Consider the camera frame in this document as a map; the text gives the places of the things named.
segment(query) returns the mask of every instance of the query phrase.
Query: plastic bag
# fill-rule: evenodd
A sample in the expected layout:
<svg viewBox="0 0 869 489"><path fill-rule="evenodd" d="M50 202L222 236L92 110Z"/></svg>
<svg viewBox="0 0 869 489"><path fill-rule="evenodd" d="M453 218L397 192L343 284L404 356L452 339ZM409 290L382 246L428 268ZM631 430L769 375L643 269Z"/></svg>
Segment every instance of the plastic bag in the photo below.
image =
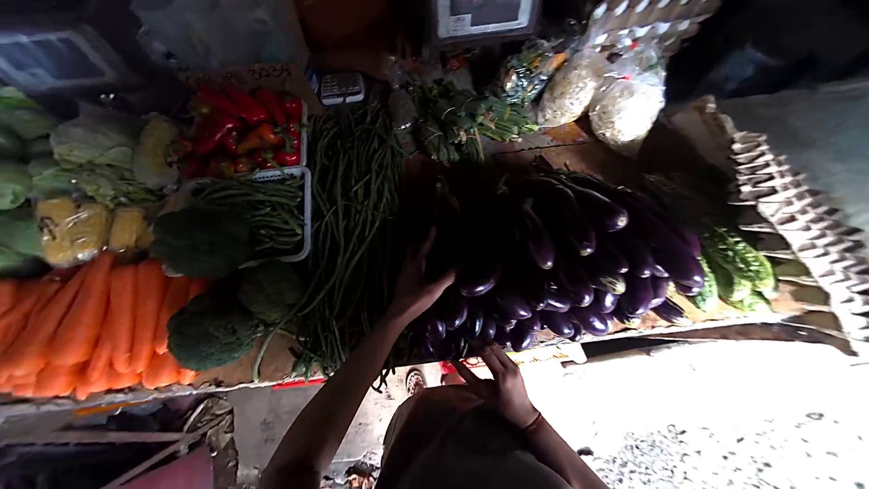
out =
<svg viewBox="0 0 869 489"><path fill-rule="evenodd" d="M537 112L538 124L562 125L581 116L607 74L607 65L599 52L589 48L572 55L543 92Z"/></svg>
<svg viewBox="0 0 869 489"><path fill-rule="evenodd" d="M666 72L654 43L634 47L614 63L618 78L601 86L588 110L592 131L619 153L636 157L664 107Z"/></svg>

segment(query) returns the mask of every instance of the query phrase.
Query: concrete floor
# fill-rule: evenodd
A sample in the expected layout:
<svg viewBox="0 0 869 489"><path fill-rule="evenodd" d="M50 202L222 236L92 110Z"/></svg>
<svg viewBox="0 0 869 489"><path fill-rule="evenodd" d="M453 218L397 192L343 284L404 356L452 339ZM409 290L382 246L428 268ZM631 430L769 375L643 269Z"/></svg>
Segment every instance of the concrete floor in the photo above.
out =
<svg viewBox="0 0 869 489"><path fill-rule="evenodd" d="M869 362L829 346L709 342L522 373L537 408L574 449L594 452L584 459L613 487L869 486ZM230 393L240 482L255 480L316 389ZM397 377L368 393L333 477L378 463L405 397Z"/></svg>

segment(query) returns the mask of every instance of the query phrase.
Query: eggplant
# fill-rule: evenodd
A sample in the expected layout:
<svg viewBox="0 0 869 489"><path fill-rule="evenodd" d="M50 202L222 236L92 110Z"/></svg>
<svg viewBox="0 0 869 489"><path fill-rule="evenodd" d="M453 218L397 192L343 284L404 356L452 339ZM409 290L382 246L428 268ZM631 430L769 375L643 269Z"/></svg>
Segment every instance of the eggplant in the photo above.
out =
<svg viewBox="0 0 869 489"><path fill-rule="evenodd" d="M527 198L522 204L522 238L534 263L543 270L549 270L555 264L555 244L537 214L534 214L531 209L533 202L533 198Z"/></svg>
<svg viewBox="0 0 869 489"><path fill-rule="evenodd" d="M603 231L618 231L627 225L627 211L624 207L596 191L572 182L563 182L562 184L574 194L576 204Z"/></svg>
<svg viewBox="0 0 869 489"><path fill-rule="evenodd" d="M676 282L675 285L676 290L679 291L680 294L688 297L695 296L703 290L703 287L689 287L687 285L680 284L679 282Z"/></svg>
<svg viewBox="0 0 869 489"><path fill-rule="evenodd" d="M665 300L663 304L652 309L652 312L672 325L691 325L691 319L686 318L685 312L682 311L682 308L670 299Z"/></svg>
<svg viewBox="0 0 869 489"><path fill-rule="evenodd" d="M615 311L613 311L613 319L629 328L635 328L640 325L640 318L628 316L619 306L616 306Z"/></svg>
<svg viewBox="0 0 869 489"><path fill-rule="evenodd" d="M649 310L652 302L652 281L633 275L625 276L625 293L619 297L619 308L628 316L639 317Z"/></svg>
<svg viewBox="0 0 869 489"><path fill-rule="evenodd" d="M548 204L543 214L557 215L561 222L556 224L550 221L547 229L552 230L556 225L567 230L567 237L575 250L582 256L594 252L595 234L594 228L583 216L580 207L576 204L574 194L551 178L531 177L527 180L534 189L534 195Z"/></svg>
<svg viewBox="0 0 869 489"><path fill-rule="evenodd" d="M572 315L569 312L540 311L541 327L563 338L574 335L574 324L571 322Z"/></svg>
<svg viewBox="0 0 869 489"><path fill-rule="evenodd" d="M494 291L492 301L498 315L506 319L527 319L533 312L528 301L505 288Z"/></svg>
<svg viewBox="0 0 869 489"><path fill-rule="evenodd" d="M488 343L494 338L495 332L498 330L498 325L489 318L483 319L483 326L480 329L480 336L477 337L481 342Z"/></svg>
<svg viewBox="0 0 869 489"><path fill-rule="evenodd" d="M526 333L519 328L513 328L510 332L510 346L513 347L514 352L521 352L522 350L527 350L531 343L534 341L534 333Z"/></svg>
<svg viewBox="0 0 869 489"><path fill-rule="evenodd" d="M654 268L652 252L649 251L648 246L636 237L633 226L628 226L607 237L610 238L613 246L621 253L621 256L625 257L628 270L633 275L643 278L652 275L652 269Z"/></svg>
<svg viewBox="0 0 869 489"><path fill-rule="evenodd" d="M455 286L465 297L477 297L491 291L501 278L501 263L470 265L459 272Z"/></svg>
<svg viewBox="0 0 869 489"><path fill-rule="evenodd" d="M434 302L434 314L446 323L448 330L454 330L468 318L468 304L468 298L456 287L449 287Z"/></svg>
<svg viewBox="0 0 869 489"><path fill-rule="evenodd" d="M595 289L601 289L616 295L621 295L625 292L624 276L610 264L596 260L594 257L584 257L582 259L582 268L586 271L586 275L588 275L588 279Z"/></svg>
<svg viewBox="0 0 869 489"><path fill-rule="evenodd" d="M607 320L607 316L594 307L579 307L570 313L574 316L574 322L579 325L582 332L603 336L613 330L613 325Z"/></svg>
<svg viewBox="0 0 869 489"><path fill-rule="evenodd" d="M538 312L535 312L528 319L521 319L519 321L516 321L516 327L513 329L524 331L526 333L541 332L541 319L538 314Z"/></svg>
<svg viewBox="0 0 869 489"><path fill-rule="evenodd" d="M499 327L494 333L493 340L498 346L507 346L510 343L510 332Z"/></svg>
<svg viewBox="0 0 869 489"><path fill-rule="evenodd" d="M652 302L649 303L649 309L652 309L667 300L667 289L670 288L670 279L651 277L649 281L652 284Z"/></svg>
<svg viewBox="0 0 869 489"><path fill-rule="evenodd" d="M465 333L468 335L468 338L474 339L480 336L484 321L483 310L478 305L471 305L468 308L468 319L465 321Z"/></svg>
<svg viewBox="0 0 869 489"><path fill-rule="evenodd" d="M619 296L612 292L594 289L594 305L600 312L609 313L615 309L615 305L619 302Z"/></svg>
<svg viewBox="0 0 869 489"><path fill-rule="evenodd" d="M666 270L664 270L663 268L660 267L660 265L657 265L657 264L652 267L652 275L654 275L655 277L660 277L660 278L667 278L670 276L670 274L667 273Z"/></svg>

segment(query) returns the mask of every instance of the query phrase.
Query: broccoli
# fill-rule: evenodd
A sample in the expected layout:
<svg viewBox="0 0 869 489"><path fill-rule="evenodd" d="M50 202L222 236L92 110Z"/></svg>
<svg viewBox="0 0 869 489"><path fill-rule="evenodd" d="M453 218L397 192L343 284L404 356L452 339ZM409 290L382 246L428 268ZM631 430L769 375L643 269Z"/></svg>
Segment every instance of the broccoli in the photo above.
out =
<svg viewBox="0 0 869 489"><path fill-rule="evenodd" d="M245 269L238 298L258 319L276 323L299 305L307 289L292 264L271 261Z"/></svg>
<svg viewBox="0 0 869 489"><path fill-rule="evenodd" d="M237 300L200 294L167 325L169 351L184 368L203 371L238 360L260 333L256 320Z"/></svg>

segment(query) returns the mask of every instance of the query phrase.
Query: purple eggplant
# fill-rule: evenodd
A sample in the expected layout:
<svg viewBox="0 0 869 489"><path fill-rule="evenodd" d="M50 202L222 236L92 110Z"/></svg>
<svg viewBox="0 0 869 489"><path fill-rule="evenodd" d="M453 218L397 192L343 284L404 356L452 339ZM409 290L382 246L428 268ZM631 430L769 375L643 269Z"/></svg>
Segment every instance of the purple eggplant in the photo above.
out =
<svg viewBox="0 0 869 489"><path fill-rule="evenodd" d="M663 304L652 309L652 312L672 325L691 325L691 320L685 317L685 312L682 311L682 308L670 299L665 300Z"/></svg>
<svg viewBox="0 0 869 489"><path fill-rule="evenodd" d="M635 328L640 325L640 318L628 316L618 305L616 305L615 311L613 311L613 319L629 328Z"/></svg>
<svg viewBox="0 0 869 489"><path fill-rule="evenodd" d="M653 299L651 279L627 275L625 282L625 293L619 297L619 307L628 316L642 316L649 310Z"/></svg>
<svg viewBox="0 0 869 489"><path fill-rule="evenodd" d="M515 330L522 330L526 333L537 333L541 331L541 319L538 312L535 312L528 319L516 321Z"/></svg>
<svg viewBox="0 0 869 489"><path fill-rule="evenodd" d="M607 317L593 307L578 307L570 311L574 316L574 322L579 325L582 332L594 336L603 336L613 330L613 325Z"/></svg>
<svg viewBox="0 0 869 489"><path fill-rule="evenodd" d="M468 298L461 295L457 288L447 288L434 302L434 314L446 323L448 330L458 328L468 318Z"/></svg>
<svg viewBox="0 0 869 489"><path fill-rule="evenodd" d="M652 284L652 302L649 303L649 309L652 309L667 300L667 289L670 287L670 279L651 277L649 281Z"/></svg>
<svg viewBox="0 0 869 489"><path fill-rule="evenodd" d="M562 183L574 194L576 204L603 231L618 231L627 225L627 211L596 191L571 182Z"/></svg>
<svg viewBox="0 0 869 489"><path fill-rule="evenodd" d="M483 343L488 343L492 341L497 330L498 325L492 319L486 318L483 320L483 327L480 329L480 336L477 339Z"/></svg>
<svg viewBox="0 0 869 489"><path fill-rule="evenodd" d="M690 297L699 294L700 291L703 290L703 287L689 287L687 285L676 282L676 290L679 291L680 294Z"/></svg>
<svg viewBox="0 0 869 489"><path fill-rule="evenodd" d="M498 344L498 346L507 346L510 344L510 331L499 327L497 331L494 332L492 339L496 344Z"/></svg>
<svg viewBox="0 0 869 489"><path fill-rule="evenodd" d="M549 270L555 264L555 244L531 209L533 202L532 198L527 198L522 204L522 238L534 263L543 270Z"/></svg>
<svg viewBox="0 0 869 489"><path fill-rule="evenodd" d="M519 294L506 288L492 292L492 302L498 315L508 319L526 319L531 317L531 305Z"/></svg>
<svg viewBox="0 0 869 489"><path fill-rule="evenodd" d="M514 352L527 350L533 342L534 333L532 332L524 332L519 328L513 328L513 330L510 331L510 346L513 347Z"/></svg>
<svg viewBox="0 0 869 489"><path fill-rule="evenodd" d="M666 270L661 268L660 265L655 265L652 267L652 275L654 275L655 277L659 277L659 278L667 278L670 276L670 274L667 273Z"/></svg>
<svg viewBox="0 0 869 489"><path fill-rule="evenodd" d="M541 327L563 338L574 335L574 324L571 322L572 315L569 312L540 311Z"/></svg>
<svg viewBox="0 0 869 489"><path fill-rule="evenodd" d="M501 263L489 262L482 265L469 265L460 271L455 279L461 295L477 297L491 291L501 278Z"/></svg>
<svg viewBox="0 0 869 489"><path fill-rule="evenodd" d="M471 305L468 307L468 319L465 321L468 338L474 339L480 336L484 321L483 310L479 306Z"/></svg>
<svg viewBox="0 0 869 489"><path fill-rule="evenodd" d="M618 302L619 296L601 289L594 289L594 305L600 312L612 312Z"/></svg>

